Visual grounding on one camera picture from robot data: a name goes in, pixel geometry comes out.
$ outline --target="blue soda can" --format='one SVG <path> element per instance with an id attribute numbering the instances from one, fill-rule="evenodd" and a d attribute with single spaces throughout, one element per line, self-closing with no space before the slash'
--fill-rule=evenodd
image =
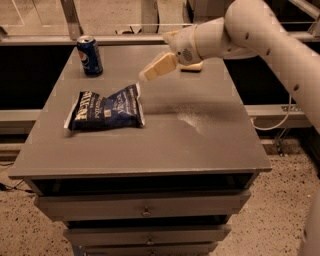
<path id="1" fill-rule="evenodd" d="M 87 76 L 99 76 L 103 67 L 97 41 L 93 36 L 81 36 L 77 40 L 77 48 L 82 62 L 84 73 Z"/>

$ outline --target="gray table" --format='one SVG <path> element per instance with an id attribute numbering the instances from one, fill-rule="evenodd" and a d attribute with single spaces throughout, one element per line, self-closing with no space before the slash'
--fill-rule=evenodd
<path id="1" fill-rule="evenodd" d="M 84 75 L 74 50 L 9 176 L 24 179 L 39 196 L 36 205 L 63 221 L 66 237 L 89 255 L 207 254 L 230 231 L 226 222 L 249 198 L 259 172 L 271 169 L 223 61 L 142 85 L 144 128 L 69 134 L 63 126 L 80 90 L 107 97 L 168 51 L 99 49 L 104 73 L 96 78 Z M 204 230 L 214 234 L 203 238 Z M 198 235 L 188 237 L 190 231 Z"/>

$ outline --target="table surface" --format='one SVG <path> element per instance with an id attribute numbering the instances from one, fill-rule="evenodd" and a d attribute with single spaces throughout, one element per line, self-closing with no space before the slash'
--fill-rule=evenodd
<path id="1" fill-rule="evenodd" d="M 14 165 L 11 178 L 261 172 L 267 155 L 222 60 L 141 86 L 146 125 L 68 134 L 80 90 L 108 97 L 137 82 L 166 45 L 99 47 L 104 72 L 86 77 L 74 49 Z"/>

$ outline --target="blue snack bag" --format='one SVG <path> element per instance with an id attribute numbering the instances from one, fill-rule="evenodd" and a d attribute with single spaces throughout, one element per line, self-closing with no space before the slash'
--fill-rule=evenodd
<path id="1" fill-rule="evenodd" d="M 138 84 L 129 85 L 108 98 L 81 91 L 65 128 L 74 131 L 141 127 L 145 121 L 139 97 Z"/>

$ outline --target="speckled floor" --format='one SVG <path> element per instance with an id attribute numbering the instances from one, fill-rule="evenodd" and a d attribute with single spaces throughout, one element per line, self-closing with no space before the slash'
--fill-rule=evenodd
<path id="1" fill-rule="evenodd" d="M 320 184 L 318 169 L 297 138 L 284 141 L 284 157 L 270 145 L 266 151 L 273 170 L 255 180 L 251 198 L 229 221 L 232 231 L 210 256 L 297 255 Z M 18 181 L 9 180 L 7 167 L 0 167 L 0 183 L 15 186 Z M 23 191 L 0 191 L 0 256 L 73 255 L 63 224 L 52 223 L 33 200 L 33 194 Z"/>

